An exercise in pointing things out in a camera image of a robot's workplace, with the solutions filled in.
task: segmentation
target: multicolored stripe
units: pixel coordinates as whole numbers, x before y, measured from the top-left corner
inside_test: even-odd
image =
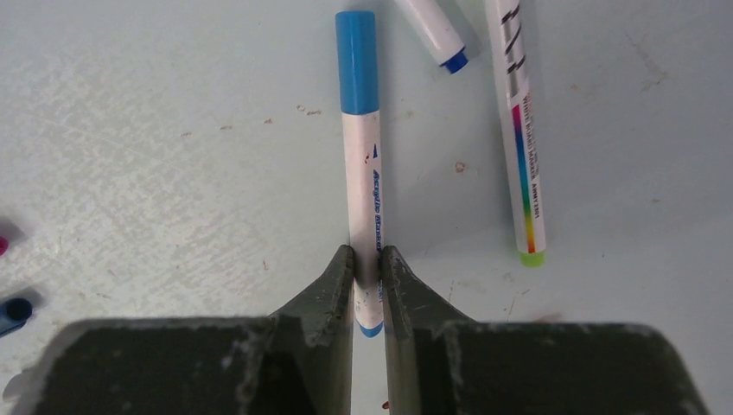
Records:
[[[525,213],[525,227],[527,232],[527,251],[535,253],[534,230],[532,229],[532,202],[529,195],[529,177],[527,175],[525,139],[522,133],[522,115],[519,105],[512,109],[514,118],[514,136],[517,142],[517,160],[519,160],[519,183],[522,188],[522,210]]]

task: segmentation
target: tabletop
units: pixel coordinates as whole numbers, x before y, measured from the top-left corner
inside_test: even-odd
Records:
[[[714,413],[733,405],[733,66],[725,0],[525,0],[548,250],[513,246],[488,29],[450,75],[389,1],[0,4],[0,388],[66,324],[256,316],[348,241],[334,15],[378,21],[386,243],[482,321],[642,322]],[[353,413],[383,338],[354,338]],[[0,414],[12,403],[0,404]]]

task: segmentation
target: blue marker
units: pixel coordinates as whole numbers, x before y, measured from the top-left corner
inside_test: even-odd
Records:
[[[356,255],[354,315],[367,337],[378,335],[384,323],[379,279],[384,212],[375,26],[371,11],[336,15],[348,231]]]
[[[0,304],[0,337],[20,329],[32,314],[33,305],[22,298]]]

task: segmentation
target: marker with rainbow stripe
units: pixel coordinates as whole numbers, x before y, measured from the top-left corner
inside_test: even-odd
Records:
[[[545,222],[519,0],[485,0],[514,232],[522,264],[545,262]]]

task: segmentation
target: scratch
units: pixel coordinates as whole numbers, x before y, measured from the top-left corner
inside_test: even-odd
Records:
[[[631,44],[632,48],[634,48],[636,55],[639,56],[641,61],[644,63],[644,67],[647,68],[649,74],[656,79],[645,82],[644,87],[641,89],[643,93],[651,89],[652,86],[659,85],[664,80],[669,78],[669,73],[663,71],[662,68],[657,65],[657,62],[655,62],[652,57],[649,56],[649,53],[647,53],[647,51],[644,50],[639,43],[636,43],[634,40],[632,40],[631,36],[628,33],[624,32],[624,35],[626,35],[628,42]]]
[[[453,297],[453,284],[455,283],[455,280],[450,281],[450,292],[448,293],[448,304],[450,304],[450,299]]]
[[[107,143],[109,143],[109,144],[114,144],[114,145],[117,145],[118,147],[120,147],[120,148],[122,148],[122,149],[124,149],[124,150],[127,150],[127,151],[129,151],[130,153],[132,153],[132,154],[136,154],[136,155],[138,155],[138,156],[142,156],[142,157],[145,157],[145,158],[149,158],[150,160],[155,160],[155,161],[157,161],[157,162],[159,162],[159,163],[163,163],[163,164],[165,164],[166,166],[169,166],[169,167],[170,167],[170,168],[172,168],[172,169],[176,169],[176,170],[178,170],[178,171],[181,171],[181,172],[183,172],[183,169],[181,169],[180,167],[178,167],[178,166],[176,166],[176,165],[174,165],[174,164],[168,163],[168,162],[166,162],[166,161],[164,161],[164,160],[161,160],[160,158],[157,158],[157,157],[153,157],[153,156],[151,156],[151,155],[149,155],[149,154],[145,154],[145,153],[141,153],[140,151],[137,151],[137,150],[133,150],[132,148],[130,148],[130,147],[128,147],[128,146],[126,146],[126,145],[124,145],[124,144],[121,144],[120,142],[117,142],[117,141],[115,141],[115,140],[113,140],[113,139],[111,139],[111,138],[109,138],[109,137],[101,136],[101,135],[99,135],[99,134],[97,134],[97,133],[95,133],[95,132],[91,132],[91,131],[87,131],[87,130],[82,130],[82,129],[80,129],[80,128],[77,128],[77,127],[72,127],[71,125],[66,125],[66,124],[62,124],[62,123],[59,123],[59,122],[57,122],[57,121],[53,121],[53,119],[49,119],[49,118],[44,118],[44,117],[40,117],[40,116],[38,116],[38,115],[34,115],[34,114],[29,114],[29,113],[27,113],[27,112],[22,112],[22,111],[16,111],[16,113],[18,113],[18,114],[22,114],[22,115],[25,115],[26,117],[31,117],[31,118],[34,118],[34,119],[40,120],[40,121],[42,121],[42,122],[44,122],[44,123],[48,123],[48,124],[51,124],[51,125],[56,125],[57,127],[62,127],[62,128],[66,128],[66,129],[69,129],[69,130],[73,130],[73,131],[81,132],[81,133],[83,133],[83,134],[87,134],[87,135],[88,135],[89,137],[92,137],[92,138],[96,138],[96,139],[98,139],[98,140],[100,140],[100,141],[105,141],[105,142],[107,142]]]
[[[514,310],[515,301],[517,301],[517,296],[514,296],[514,298],[512,298],[512,306],[509,307],[509,314],[507,314],[507,321],[509,321],[509,317],[512,315],[512,310]]]

